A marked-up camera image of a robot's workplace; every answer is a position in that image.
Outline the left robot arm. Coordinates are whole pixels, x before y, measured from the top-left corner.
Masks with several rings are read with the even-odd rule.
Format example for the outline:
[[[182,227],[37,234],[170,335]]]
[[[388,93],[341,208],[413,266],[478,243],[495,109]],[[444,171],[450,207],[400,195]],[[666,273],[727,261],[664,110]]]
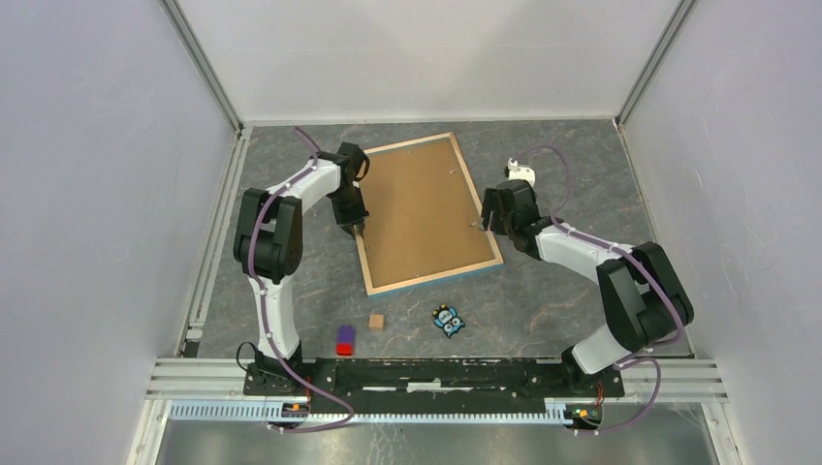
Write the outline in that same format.
[[[252,286],[258,312],[254,365],[268,373],[269,384],[281,394],[297,392],[304,382],[293,299],[293,275],[303,255],[303,215],[328,199],[337,225],[352,236],[361,233],[369,212],[360,182],[369,168],[365,152],[343,142],[335,153],[317,152],[283,182],[242,195],[233,253]]]

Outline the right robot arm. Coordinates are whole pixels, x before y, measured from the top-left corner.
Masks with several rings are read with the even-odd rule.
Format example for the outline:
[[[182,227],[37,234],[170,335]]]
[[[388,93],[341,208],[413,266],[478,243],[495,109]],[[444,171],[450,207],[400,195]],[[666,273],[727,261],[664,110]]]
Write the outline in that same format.
[[[507,236],[527,256],[563,266],[597,285],[605,323],[561,356],[559,380],[573,395],[594,388],[604,369],[625,366],[642,351],[677,342],[694,319],[692,303],[661,245],[610,242],[543,216],[524,180],[485,190],[482,226]]]

